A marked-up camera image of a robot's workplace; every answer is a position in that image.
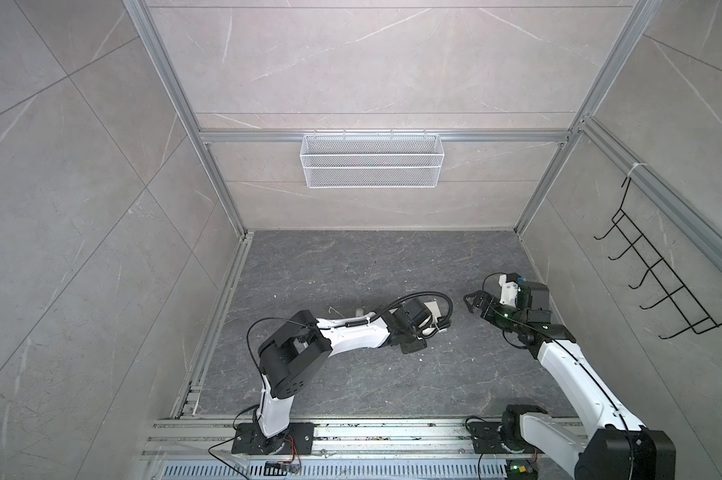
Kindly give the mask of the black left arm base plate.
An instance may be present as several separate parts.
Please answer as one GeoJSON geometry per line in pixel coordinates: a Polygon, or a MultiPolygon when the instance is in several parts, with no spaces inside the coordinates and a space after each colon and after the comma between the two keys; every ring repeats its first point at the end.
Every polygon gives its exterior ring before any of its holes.
{"type": "Polygon", "coordinates": [[[291,423],[284,432],[266,437],[257,423],[242,423],[233,437],[231,453],[308,455],[312,452],[315,427],[310,422],[291,423]]]}

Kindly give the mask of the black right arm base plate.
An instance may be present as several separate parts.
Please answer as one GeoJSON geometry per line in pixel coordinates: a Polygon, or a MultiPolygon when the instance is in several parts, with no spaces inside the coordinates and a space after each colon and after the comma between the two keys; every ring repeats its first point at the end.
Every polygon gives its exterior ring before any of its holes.
{"type": "Polygon", "coordinates": [[[468,419],[465,423],[476,454],[511,454],[501,434],[502,423],[468,419]]]}

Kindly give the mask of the white paper envelope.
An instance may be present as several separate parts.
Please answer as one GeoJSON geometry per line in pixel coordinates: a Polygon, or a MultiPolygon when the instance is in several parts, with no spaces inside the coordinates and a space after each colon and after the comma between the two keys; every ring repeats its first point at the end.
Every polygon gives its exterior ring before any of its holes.
{"type": "Polygon", "coordinates": [[[441,310],[436,300],[426,301],[425,306],[431,314],[431,319],[434,324],[438,322],[441,317],[441,310]]]}

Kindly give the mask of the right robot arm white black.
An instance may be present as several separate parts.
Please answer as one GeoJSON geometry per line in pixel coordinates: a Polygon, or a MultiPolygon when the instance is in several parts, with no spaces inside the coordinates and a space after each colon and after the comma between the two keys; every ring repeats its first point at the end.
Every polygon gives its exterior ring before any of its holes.
{"type": "Polygon", "coordinates": [[[509,405],[497,431],[501,447],[510,453],[540,451],[573,479],[674,478],[674,443],[631,413],[567,327],[552,322],[547,286],[516,274],[500,275],[499,284],[499,295],[485,289],[465,295],[466,307],[503,334],[516,335],[517,347],[557,382],[585,431],[573,434],[538,406],[509,405]]]}

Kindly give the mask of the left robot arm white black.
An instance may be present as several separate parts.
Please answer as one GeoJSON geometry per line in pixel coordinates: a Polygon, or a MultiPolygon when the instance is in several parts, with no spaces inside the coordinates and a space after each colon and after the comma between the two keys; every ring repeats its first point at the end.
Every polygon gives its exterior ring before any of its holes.
{"type": "Polygon", "coordinates": [[[441,313],[435,300],[409,295],[380,311],[352,318],[318,318],[301,310],[250,352],[261,381],[255,431],[265,441],[288,434],[294,397],[336,355],[362,349],[398,347],[404,354],[450,325],[452,308],[441,313]]]}

